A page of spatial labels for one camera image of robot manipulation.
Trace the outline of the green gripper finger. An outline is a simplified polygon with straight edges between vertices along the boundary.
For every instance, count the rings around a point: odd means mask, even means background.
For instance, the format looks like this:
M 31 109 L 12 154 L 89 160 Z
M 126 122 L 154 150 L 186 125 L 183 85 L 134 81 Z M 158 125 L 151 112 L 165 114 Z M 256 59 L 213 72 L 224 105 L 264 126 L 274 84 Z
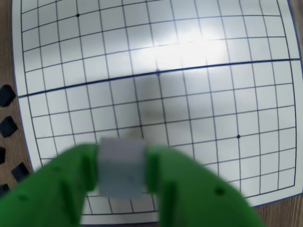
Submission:
M 78 227 L 97 184 L 96 144 L 77 145 L 29 175 L 0 200 L 2 227 Z
M 148 146 L 145 185 L 156 194 L 161 227 L 261 227 L 242 195 L 182 152 Z

